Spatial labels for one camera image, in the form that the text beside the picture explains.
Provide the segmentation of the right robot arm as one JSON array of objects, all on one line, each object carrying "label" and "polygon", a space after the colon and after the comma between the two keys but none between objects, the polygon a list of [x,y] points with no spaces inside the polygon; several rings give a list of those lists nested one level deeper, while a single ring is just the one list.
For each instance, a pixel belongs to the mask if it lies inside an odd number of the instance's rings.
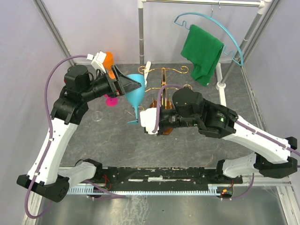
[{"label": "right robot arm", "polygon": [[297,149],[294,137],[273,136],[244,120],[230,108],[203,98],[189,87],[178,86],[172,96],[173,108],[156,107],[140,112],[141,126],[149,135],[161,135],[169,128],[196,127],[205,137],[238,143],[252,152],[236,159],[220,160],[215,179],[226,183],[230,178],[260,173],[280,179],[298,170],[291,152]]}]

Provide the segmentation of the orange wine glass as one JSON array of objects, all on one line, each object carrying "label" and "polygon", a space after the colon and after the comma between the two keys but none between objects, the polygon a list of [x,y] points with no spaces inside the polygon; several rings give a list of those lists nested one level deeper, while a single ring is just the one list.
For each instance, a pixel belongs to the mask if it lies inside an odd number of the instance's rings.
[{"label": "orange wine glass", "polygon": [[106,57],[103,62],[103,65],[104,65],[105,69],[108,70],[109,77],[111,79],[115,79],[115,75],[111,69],[111,66],[114,64],[113,54],[111,52],[105,52],[105,53],[106,53]]}]

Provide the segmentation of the blue wine glass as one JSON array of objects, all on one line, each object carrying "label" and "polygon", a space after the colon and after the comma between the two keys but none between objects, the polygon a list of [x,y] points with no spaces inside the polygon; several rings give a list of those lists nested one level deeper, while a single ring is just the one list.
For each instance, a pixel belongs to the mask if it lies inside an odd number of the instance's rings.
[{"label": "blue wine glass", "polygon": [[135,110],[135,120],[128,122],[128,124],[138,124],[138,107],[145,95],[145,79],[142,74],[129,74],[128,77],[141,84],[141,87],[125,95]]}]

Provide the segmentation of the pink wine glass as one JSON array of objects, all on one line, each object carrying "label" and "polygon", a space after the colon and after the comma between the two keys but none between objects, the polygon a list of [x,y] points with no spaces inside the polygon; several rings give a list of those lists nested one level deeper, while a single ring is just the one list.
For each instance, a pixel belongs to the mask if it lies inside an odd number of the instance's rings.
[{"label": "pink wine glass", "polygon": [[118,98],[117,97],[110,97],[107,94],[104,95],[105,99],[105,103],[107,106],[109,107],[114,107],[117,105],[118,103]]}]

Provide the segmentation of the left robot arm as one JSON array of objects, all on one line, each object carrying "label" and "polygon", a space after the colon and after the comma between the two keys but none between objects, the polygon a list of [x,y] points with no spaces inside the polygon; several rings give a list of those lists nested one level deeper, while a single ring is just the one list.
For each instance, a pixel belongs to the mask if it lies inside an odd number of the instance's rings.
[{"label": "left robot arm", "polygon": [[17,184],[53,202],[60,202],[68,190],[91,180],[98,183],[103,179],[102,164],[85,159],[81,164],[59,171],[66,147],[78,128],[88,102],[104,95],[118,97],[143,90],[144,78],[123,75],[116,66],[111,67],[115,78],[107,72],[97,71],[96,78],[84,65],[75,65],[64,76],[65,86],[50,112],[49,132],[35,164],[27,174],[20,175]]}]

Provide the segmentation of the clear wine glass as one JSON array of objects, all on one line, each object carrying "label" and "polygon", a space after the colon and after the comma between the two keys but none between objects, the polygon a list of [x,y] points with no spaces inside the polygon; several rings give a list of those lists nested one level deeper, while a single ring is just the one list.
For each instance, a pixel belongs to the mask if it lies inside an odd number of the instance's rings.
[{"label": "clear wine glass", "polygon": [[94,111],[91,116],[92,120],[95,122],[99,122],[103,118],[103,113],[101,111]]}]

